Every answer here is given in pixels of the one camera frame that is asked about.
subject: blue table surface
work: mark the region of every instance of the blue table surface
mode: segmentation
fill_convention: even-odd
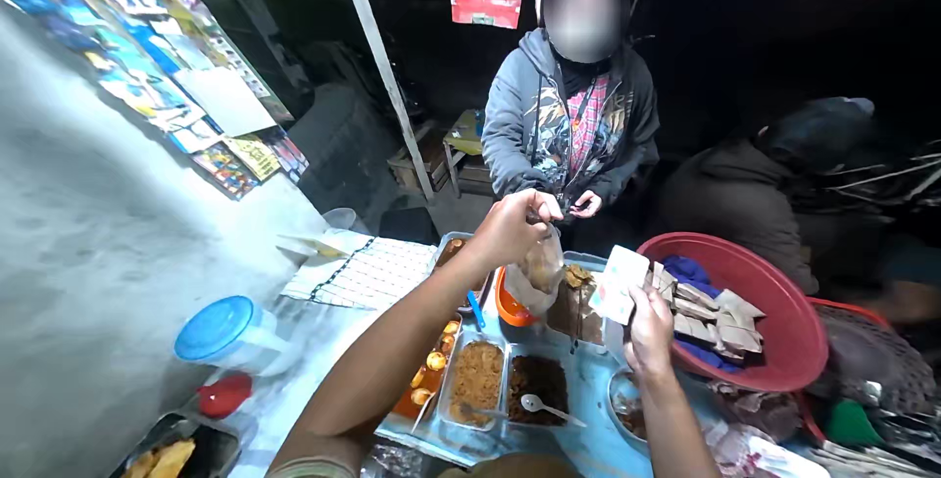
[[[414,434],[409,433],[414,422],[397,414],[389,414],[376,434],[463,467],[509,453],[547,453],[567,458],[586,477],[653,476],[648,457],[628,444],[606,408],[608,383],[620,368],[614,357],[584,342],[570,354],[570,338],[562,333],[509,326],[497,313],[493,292],[489,290],[484,302],[486,326],[480,331],[502,337],[513,344],[514,351],[558,359],[566,369],[570,412],[588,426],[538,427],[498,421],[489,432],[481,432],[442,421],[436,406],[426,412]],[[478,330],[473,316],[464,317],[463,328]],[[698,386],[688,377],[682,379],[684,388]],[[706,395],[696,395],[696,388],[687,392],[701,418],[715,416]]]

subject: blue lid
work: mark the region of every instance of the blue lid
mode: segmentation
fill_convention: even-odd
[[[209,303],[182,327],[173,351],[183,360],[200,360],[215,354],[238,339],[254,311],[255,305],[244,296]]]

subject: checkered cloth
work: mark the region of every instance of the checkered cloth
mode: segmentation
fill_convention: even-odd
[[[588,94],[589,88],[585,88],[569,98],[570,112],[578,113],[578,109],[582,106],[582,100]],[[604,104],[607,91],[608,75],[605,74],[599,76],[594,82],[594,90],[582,113],[582,120],[576,123],[574,114],[572,116],[572,151],[569,153],[570,178],[575,176],[579,167],[582,166],[582,162],[588,158],[588,154],[591,152],[592,144],[594,144],[594,133],[597,131],[598,120],[601,117],[601,106]]]

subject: red plastic basin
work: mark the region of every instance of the red plastic basin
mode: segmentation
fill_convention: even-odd
[[[674,342],[677,365],[701,376],[760,391],[794,391],[823,371],[829,348],[817,312],[794,282],[755,253],[718,237],[673,232],[637,249],[650,259],[683,255],[695,259],[717,289],[730,289],[761,309],[756,322],[764,337],[764,364],[729,374],[699,360]]]

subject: white pole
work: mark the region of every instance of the white pole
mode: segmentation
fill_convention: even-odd
[[[356,6],[359,23],[362,24],[363,31],[366,32],[366,40],[369,41],[369,48],[372,50],[372,56],[375,58],[375,65],[379,67],[379,74],[382,75],[382,82],[389,92],[389,99],[393,100],[395,114],[399,118],[399,125],[402,126],[402,136],[406,139],[408,153],[411,155],[412,163],[415,164],[415,173],[418,175],[418,182],[421,184],[421,190],[424,191],[424,197],[431,202],[435,192],[431,188],[431,182],[428,180],[428,172],[424,170],[424,160],[421,159],[421,152],[418,150],[418,144],[415,142],[415,134],[412,132],[411,123],[408,121],[405,101],[402,100],[402,93],[399,91],[399,83],[395,81],[393,66],[389,63],[389,55],[386,53],[386,46],[382,43],[382,35],[379,34],[379,27],[375,23],[375,16],[372,15],[372,7],[369,0],[353,0]]]

